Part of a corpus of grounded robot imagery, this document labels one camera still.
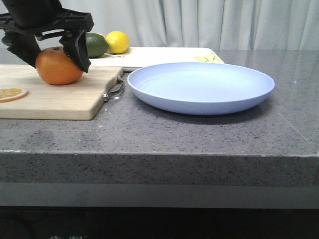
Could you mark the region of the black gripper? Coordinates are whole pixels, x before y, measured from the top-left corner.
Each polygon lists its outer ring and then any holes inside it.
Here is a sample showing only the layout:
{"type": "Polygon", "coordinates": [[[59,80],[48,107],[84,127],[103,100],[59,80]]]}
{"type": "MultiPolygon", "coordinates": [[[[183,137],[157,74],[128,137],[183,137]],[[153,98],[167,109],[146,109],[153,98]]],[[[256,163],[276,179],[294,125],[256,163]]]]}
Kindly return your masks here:
{"type": "Polygon", "coordinates": [[[0,15],[0,28],[6,31],[2,43],[9,52],[35,68],[41,52],[35,37],[62,36],[65,54],[88,72],[91,62],[86,37],[94,26],[90,13],[63,8],[58,0],[4,0],[3,4],[8,12],[0,15]]]}

